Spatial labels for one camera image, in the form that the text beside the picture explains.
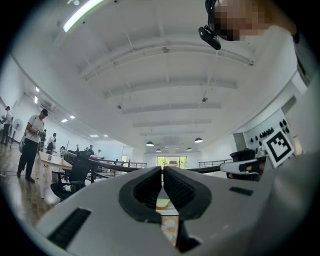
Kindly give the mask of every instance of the office chair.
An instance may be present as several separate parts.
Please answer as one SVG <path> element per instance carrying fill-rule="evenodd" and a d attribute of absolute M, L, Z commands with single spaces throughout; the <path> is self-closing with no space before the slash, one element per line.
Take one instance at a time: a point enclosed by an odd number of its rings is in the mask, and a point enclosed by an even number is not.
<path fill-rule="evenodd" d="M 62 183 L 61 175 L 63 175 L 63 173 L 54 171 L 54 173 L 58 175 L 58 183 L 53 183 L 50 187 L 53 193 L 61 200 L 67 199 L 69 196 L 86 186 L 85 180 L 90 168 L 92 167 L 92 164 L 89 161 L 89 156 L 90 153 L 79 152 L 75 157 L 71 173 L 69 175 L 69 183 Z M 68 185 L 75 185 L 76 191 L 71 192 L 63 190 L 63 187 Z"/>

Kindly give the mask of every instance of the fan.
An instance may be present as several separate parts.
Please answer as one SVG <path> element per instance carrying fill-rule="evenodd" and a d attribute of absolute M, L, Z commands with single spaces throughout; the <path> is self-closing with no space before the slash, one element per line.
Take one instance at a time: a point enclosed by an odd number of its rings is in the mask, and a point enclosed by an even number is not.
<path fill-rule="evenodd" d="M 13 142 L 15 139 L 16 132 L 17 131 L 20 132 L 22 130 L 22 121 L 20 119 L 14 120 L 12 124 L 12 129 L 14 130 L 13 136 L 12 136 L 12 142 Z"/>

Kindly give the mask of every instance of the window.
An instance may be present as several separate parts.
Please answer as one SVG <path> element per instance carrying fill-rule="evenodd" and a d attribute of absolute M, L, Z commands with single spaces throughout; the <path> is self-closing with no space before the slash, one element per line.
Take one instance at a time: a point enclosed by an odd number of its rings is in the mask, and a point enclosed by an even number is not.
<path fill-rule="evenodd" d="M 186 156 L 158 156 L 157 166 L 163 169 L 165 166 L 179 167 L 181 169 L 188 168 L 188 159 Z"/>

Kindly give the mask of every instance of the white shirt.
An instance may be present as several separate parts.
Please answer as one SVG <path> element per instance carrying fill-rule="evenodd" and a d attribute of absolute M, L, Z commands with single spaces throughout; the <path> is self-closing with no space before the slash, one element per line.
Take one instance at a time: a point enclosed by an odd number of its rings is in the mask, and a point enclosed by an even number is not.
<path fill-rule="evenodd" d="M 10 110 L 6 111 L 6 116 L 5 116 L 5 124 L 6 125 L 11 125 L 11 118 L 12 118 L 12 114 Z"/>
<path fill-rule="evenodd" d="M 53 137 L 53 136 L 50 137 L 50 139 L 48 140 L 48 146 L 50 143 L 52 143 L 53 149 L 55 149 L 56 148 L 55 137 Z"/>
<path fill-rule="evenodd" d="M 29 121 L 28 121 L 28 124 L 31 125 L 32 129 L 38 130 L 40 132 L 42 132 L 44 130 L 44 127 L 45 127 L 44 121 L 40 120 L 38 115 L 31 116 Z M 33 142 L 36 142 L 36 143 L 39 143 L 39 139 L 40 139 L 39 135 L 32 134 L 27 129 L 25 130 L 25 133 L 26 133 L 26 135 L 25 135 L 26 139 L 29 139 L 29 140 L 31 140 Z"/>

